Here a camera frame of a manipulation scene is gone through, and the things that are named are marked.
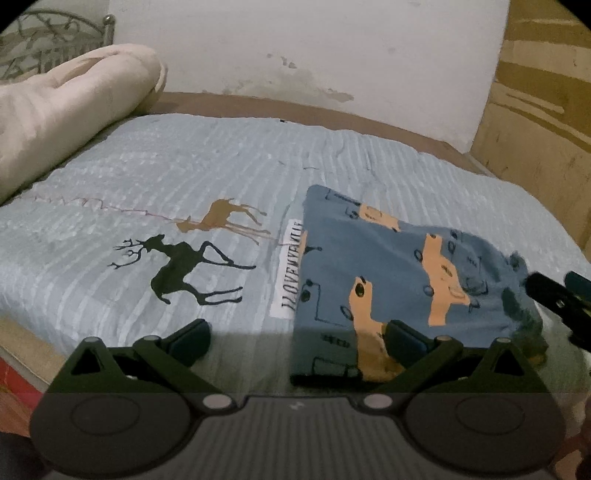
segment folded shirt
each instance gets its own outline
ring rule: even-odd
[[[293,381],[393,379],[404,369],[384,344],[390,320],[467,347],[508,337],[534,364],[545,358],[542,319],[523,286],[525,261],[482,238],[401,222],[314,185],[304,201],[299,254]]]

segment silver bolt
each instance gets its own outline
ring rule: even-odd
[[[383,393],[372,393],[363,399],[363,403],[374,410],[382,410],[392,405],[392,399]]]
[[[203,399],[203,405],[210,410],[222,410],[232,405],[232,399],[227,395],[212,394]]]

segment deer print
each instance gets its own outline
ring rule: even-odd
[[[232,223],[228,220],[233,212],[244,213],[253,222],[255,222],[256,225],[261,226],[262,224],[252,214],[251,210],[254,210],[261,216],[267,215],[265,212],[262,212],[258,208],[246,205],[245,203],[241,205],[234,205],[233,203],[231,203],[232,200],[234,199],[219,199],[213,202],[211,207],[209,208],[209,211],[205,214],[205,216],[200,222],[195,222],[191,220],[191,217],[188,217],[186,220],[180,220],[175,222],[175,224],[177,225],[178,229],[182,231],[182,233],[187,233],[191,230],[201,230],[202,232],[209,232],[214,228],[223,228],[225,230],[229,230],[232,233],[247,236],[248,238],[253,240],[257,245],[259,244],[259,242],[256,240],[257,237],[268,238],[267,235],[270,234],[269,230],[257,230],[255,228],[247,227],[244,225],[238,225],[237,223]]]
[[[151,252],[152,250],[156,250],[158,252],[162,252],[166,255],[170,260],[168,263],[163,266],[158,273],[156,273],[155,277],[150,282],[150,286],[152,290],[156,294],[159,300],[163,301],[166,304],[170,305],[170,300],[165,299],[164,295],[168,295],[170,293],[174,293],[177,291],[187,291],[192,294],[197,303],[200,305],[220,305],[221,303],[239,303],[242,301],[242,297],[238,297],[235,299],[226,299],[226,300],[219,300],[219,301],[209,301],[208,299],[215,296],[215,295],[224,295],[228,293],[235,293],[237,291],[242,290],[242,287],[234,288],[232,290],[221,290],[221,291],[213,291],[211,293],[201,293],[197,291],[195,287],[191,284],[186,283],[184,281],[185,276],[191,273],[193,269],[199,265],[200,263],[210,264],[210,265],[219,265],[221,267],[232,267],[238,268],[240,270],[252,270],[256,268],[256,265],[251,266],[244,266],[244,265],[236,265],[233,260],[228,258],[218,247],[216,247],[213,243],[206,241],[201,244],[201,247],[198,251],[193,250],[193,247],[189,245],[187,242],[180,242],[176,245],[167,245],[162,242],[164,239],[164,235],[156,235],[151,238],[148,238],[146,241],[142,242],[136,240],[135,243],[129,239],[124,241],[123,245],[118,245],[115,247],[115,250],[126,250],[125,254],[128,257],[135,257],[131,262],[118,265],[116,263],[112,263],[109,265],[110,267],[115,267],[115,269],[119,269],[121,267],[125,267],[127,265],[132,265],[138,261],[140,261],[142,257],[142,252]],[[205,252],[207,247],[213,248],[217,254],[224,260],[224,262],[214,262],[205,258]]]

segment wooden board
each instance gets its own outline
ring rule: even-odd
[[[29,436],[31,410],[16,396],[0,387],[0,432]]]
[[[591,260],[591,31],[556,0],[511,0],[470,153],[534,195]]]

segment white wall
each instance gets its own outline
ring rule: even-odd
[[[156,48],[168,91],[355,113],[470,149],[509,0],[111,0],[116,43]]]

